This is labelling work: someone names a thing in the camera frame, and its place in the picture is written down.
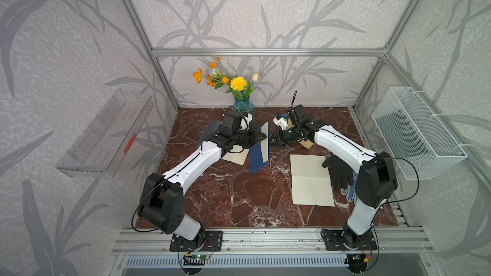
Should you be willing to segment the dark blue envelope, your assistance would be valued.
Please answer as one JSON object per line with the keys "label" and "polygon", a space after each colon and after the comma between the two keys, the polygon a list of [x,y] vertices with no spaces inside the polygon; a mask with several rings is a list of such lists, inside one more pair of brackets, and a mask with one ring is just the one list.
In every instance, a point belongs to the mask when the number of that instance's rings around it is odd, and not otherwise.
{"label": "dark blue envelope", "polygon": [[[249,150],[249,173],[253,174],[260,170],[261,168],[269,165],[269,159],[271,154],[271,147],[269,146],[269,136],[267,139],[261,141],[260,143],[255,144]],[[265,149],[262,148],[261,144],[266,142],[267,147]],[[266,152],[268,160],[263,160],[263,152]]]}

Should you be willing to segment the beige lined letter paper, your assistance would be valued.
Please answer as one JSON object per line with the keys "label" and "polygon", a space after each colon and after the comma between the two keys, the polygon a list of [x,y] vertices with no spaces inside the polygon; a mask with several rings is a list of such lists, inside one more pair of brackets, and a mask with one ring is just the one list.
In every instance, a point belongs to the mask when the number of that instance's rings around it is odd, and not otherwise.
{"label": "beige lined letter paper", "polygon": [[260,127],[260,131],[265,135],[265,139],[260,143],[262,162],[267,163],[269,161],[269,126],[267,122]]}

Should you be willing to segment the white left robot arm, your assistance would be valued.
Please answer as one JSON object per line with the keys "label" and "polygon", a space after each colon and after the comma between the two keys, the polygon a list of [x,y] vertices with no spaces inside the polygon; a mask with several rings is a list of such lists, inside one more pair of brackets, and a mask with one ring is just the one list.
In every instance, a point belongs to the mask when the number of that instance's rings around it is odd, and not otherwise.
{"label": "white left robot arm", "polygon": [[215,130],[208,130],[188,158],[164,174],[153,173],[145,180],[134,216],[151,224],[154,230],[201,243],[205,228],[185,213],[185,193],[208,168],[230,153],[234,146],[245,150],[266,139],[267,135],[254,125],[244,130],[232,130],[220,124]]}

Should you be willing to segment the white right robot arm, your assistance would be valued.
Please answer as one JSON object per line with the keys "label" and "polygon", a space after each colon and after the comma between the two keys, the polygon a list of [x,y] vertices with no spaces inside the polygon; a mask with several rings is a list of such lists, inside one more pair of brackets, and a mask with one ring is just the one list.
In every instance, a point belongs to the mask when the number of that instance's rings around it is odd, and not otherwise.
{"label": "white right robot arm", "polygon": [[354,189],[357,201],[343,226],[343,238],[349,248],[357,247],[367,238],[381,206],[398,188],[393,158],[355,143],[320,118],[289,123],[278,116],[273,123],[277,130],[271,144],[287,146],[306,139],[332,153],[322,166],[331,168],[332,187]]}

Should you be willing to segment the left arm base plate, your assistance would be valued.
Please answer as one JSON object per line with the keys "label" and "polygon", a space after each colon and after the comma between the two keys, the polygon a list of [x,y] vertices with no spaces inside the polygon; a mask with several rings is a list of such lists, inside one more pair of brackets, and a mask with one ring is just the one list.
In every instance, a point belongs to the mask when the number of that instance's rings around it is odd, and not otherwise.
{"label": "left arm base plate", "polygon": [[222,231],[201,230],[192,240],[188,240],[182,236],[173,234],[170,244],[170,252],[216,252],[221,251],[222,242]]}

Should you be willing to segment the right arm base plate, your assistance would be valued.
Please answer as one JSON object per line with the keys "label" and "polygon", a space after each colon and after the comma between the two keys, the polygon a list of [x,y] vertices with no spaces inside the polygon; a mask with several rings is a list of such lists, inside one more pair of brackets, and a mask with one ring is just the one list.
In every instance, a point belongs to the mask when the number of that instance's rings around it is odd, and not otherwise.
{"label": "right arm base plate", "polygon": [[378,242],[372,230],[358,236],[351,231],[323,228],[320,231],[320,236],[326,250],[378,250]]}

